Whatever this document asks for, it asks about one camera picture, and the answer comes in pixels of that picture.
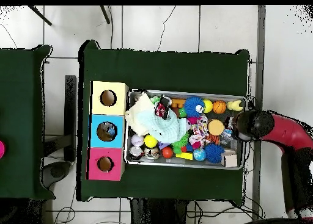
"yellow box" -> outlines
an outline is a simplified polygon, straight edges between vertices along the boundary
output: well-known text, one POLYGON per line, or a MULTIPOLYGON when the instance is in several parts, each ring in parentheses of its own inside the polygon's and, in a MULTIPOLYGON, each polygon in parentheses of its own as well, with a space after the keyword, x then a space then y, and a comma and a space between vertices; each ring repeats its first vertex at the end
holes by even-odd
POLYGON ((92 92, 92 114, 125 115, 128 92, 128 86, 125 83, 92 81, 90 92, 92 92))

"green ball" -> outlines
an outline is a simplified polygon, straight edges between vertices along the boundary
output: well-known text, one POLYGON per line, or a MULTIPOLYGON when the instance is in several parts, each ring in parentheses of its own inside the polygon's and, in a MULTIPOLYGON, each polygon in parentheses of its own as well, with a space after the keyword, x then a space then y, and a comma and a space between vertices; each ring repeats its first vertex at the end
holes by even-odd
POLYGON ((179 109, 179 117, 180 118, 183 118, 183 117, 186 117, 187 116, 187 114, 186 114, 186 111, 185 111, 185 108, 180 108, 179 109))

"table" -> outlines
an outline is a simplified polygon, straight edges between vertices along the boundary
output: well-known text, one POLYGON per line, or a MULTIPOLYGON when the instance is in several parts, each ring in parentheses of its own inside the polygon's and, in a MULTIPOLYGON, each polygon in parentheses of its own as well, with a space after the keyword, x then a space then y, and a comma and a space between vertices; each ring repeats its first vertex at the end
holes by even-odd
POLYGON ((124 82, 130 89, 246 96, 249 52, 79 50, 77 199, 89 197, 232 200, 241 205, 243 170, 125 165, 121 181, 86 180, 90 81, 124 82))

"white ball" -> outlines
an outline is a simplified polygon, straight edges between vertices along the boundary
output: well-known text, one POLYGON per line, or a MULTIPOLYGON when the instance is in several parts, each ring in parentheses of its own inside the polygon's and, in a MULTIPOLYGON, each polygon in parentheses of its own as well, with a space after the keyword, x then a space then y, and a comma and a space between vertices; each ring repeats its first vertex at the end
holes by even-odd
POLYGON ((144 136, 138 136, 137 134, 133 135, 131 137, 131 144, 133 144, 134 146, 141 146, 144 144, 144 136))

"blue ball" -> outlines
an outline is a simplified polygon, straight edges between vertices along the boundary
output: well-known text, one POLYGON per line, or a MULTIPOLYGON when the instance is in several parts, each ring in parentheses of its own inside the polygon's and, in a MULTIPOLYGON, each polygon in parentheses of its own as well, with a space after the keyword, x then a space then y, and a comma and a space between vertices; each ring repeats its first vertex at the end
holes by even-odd
POLYGON ((207 160, 211 163, 219 163, 222 162, 221 154, 224 153, 224 149, 221 145, 217 144, 209 144, 204 148, 205 153, 207 154, 207 160))
POLYGON ((206 153, 204 149, 199 148, 193 151, 193 157, 197 161, 204 161, 206 157, 206 153))
POLYGON ((187 98, 183 108, 185 108, 185 112, 187 114, 187 117, 199 117, 201 113, 196 111, 196 106, 202 106, 205 107, 205 104, 201 98, 198 98, 197 96, 192 96, 190 98, 187 98))

